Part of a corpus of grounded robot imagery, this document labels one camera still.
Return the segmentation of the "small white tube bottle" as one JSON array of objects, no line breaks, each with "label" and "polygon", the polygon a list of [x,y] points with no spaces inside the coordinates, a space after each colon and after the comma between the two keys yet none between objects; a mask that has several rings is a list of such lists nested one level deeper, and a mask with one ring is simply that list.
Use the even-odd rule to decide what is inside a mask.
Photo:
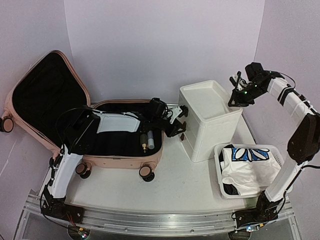
[{"label": "small white tube bottle", "polygon": [[149,130],[147,132],[147,142],[148,142],[148,148],[150,150],[153,150],[155,148],[155,142],[154,142],[154,135],[152,130]]}]

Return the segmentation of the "white three-drawer storage cabinet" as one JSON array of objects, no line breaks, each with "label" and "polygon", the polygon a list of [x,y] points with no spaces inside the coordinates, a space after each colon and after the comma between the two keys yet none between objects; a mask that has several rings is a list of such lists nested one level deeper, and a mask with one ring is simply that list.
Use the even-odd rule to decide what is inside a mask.
[{"label": "white three-drawer storage cabinet", "polygon": [[214,147],[229,143],[242,115],[241,107],[230,107],[231,95],[215,80],[182,86],[178,104],[188,107],[182,145],[194,163],[214,158]]}]

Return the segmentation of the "frosted gold-capped cosmetic bottle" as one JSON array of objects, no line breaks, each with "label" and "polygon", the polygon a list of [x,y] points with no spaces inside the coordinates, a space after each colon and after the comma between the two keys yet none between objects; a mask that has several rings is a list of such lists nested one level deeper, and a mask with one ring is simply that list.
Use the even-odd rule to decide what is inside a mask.
[{"label": "frosted gold-capped cosmetic bottle", "polygon": [[144,153],[148,150],[148,136],[146,134],[140,135],[140,144]]}]

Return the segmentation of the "white garment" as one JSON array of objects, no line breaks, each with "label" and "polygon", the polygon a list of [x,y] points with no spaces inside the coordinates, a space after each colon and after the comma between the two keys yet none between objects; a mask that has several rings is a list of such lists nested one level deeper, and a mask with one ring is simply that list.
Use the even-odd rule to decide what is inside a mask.
[{"label": "white garment", "polygon": [[269,148],[234,147],[231,144],[221,152],[224,158],[221,181],[237,189],[238,195],[235,196],[258,195],[273,182],[281,169]]}]

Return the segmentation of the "dark denim jeans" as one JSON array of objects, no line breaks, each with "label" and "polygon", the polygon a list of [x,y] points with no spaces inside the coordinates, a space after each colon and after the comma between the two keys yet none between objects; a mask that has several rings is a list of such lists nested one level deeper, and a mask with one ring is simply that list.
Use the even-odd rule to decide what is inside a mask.
[{"label": "dark denim jeans", "polygon": [[[220,165],[220,171],[222,172],[223,171],[223,164],[224,164],[224,156],[223,156],[222,152],[220,152],[220,154],[218,156],[218,160],[219,160],[219,165]],[[232,196],[238,195],[237,189],[232,184],[223,183],[223,189],[227,195],[232,195]]]}]

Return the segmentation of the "pink hard-shell suitcase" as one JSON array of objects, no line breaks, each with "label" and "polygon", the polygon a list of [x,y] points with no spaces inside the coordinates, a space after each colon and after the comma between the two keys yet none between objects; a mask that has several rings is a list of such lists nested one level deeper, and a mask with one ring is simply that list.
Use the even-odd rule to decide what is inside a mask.
[{"label": "pink hard-shell suitcase", "polygon": [[90,96],[68,58],[54,50],[40,59],[7,95],[0,129],[9,133],[20,126],[55,157],[61,149],[56,131],[58,117],[88,106],[110,111],[116,104],[142,104],[150,100],[106,100],[91,105]]}]

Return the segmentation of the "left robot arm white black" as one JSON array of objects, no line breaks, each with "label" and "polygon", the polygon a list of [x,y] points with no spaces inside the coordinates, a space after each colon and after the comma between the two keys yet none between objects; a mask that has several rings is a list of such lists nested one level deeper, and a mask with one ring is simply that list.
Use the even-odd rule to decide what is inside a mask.
[{"label": "left robot arm white black", "polygon": [[145,103],[118,103],[109,111],[82,106],[63,112],[55,128],[61,143],[49,161],[51,176],[40,197],[44,216],[80,223],[84,209],[65,203],[74,176],[86,179],[93,167],[137,169],[146,182],[155,177],[164,137],[186,130],[186,106],[168,107],[153,99]]}]

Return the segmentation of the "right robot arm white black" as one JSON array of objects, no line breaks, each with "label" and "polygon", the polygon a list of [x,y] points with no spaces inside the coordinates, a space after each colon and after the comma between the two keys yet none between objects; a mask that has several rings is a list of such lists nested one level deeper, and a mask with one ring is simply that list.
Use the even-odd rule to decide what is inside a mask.
[{"label": "right robot arm white black", "polygon": [[296,91],[295,85],[288,83],[289,76],[263,69],[248,70],[246,74],[247,80],[241,77],[240,71],[229,78],[233,90],[228,105],[248,107],[255,103],[256,98],[268,93],[287,111],[296,124],[296,130],[288,140],[283,166],[271,185],[259,195],[256,206],[234,213],[238,227],[276,220],[286,202],[288,190],[320,151],[320,114]]}]

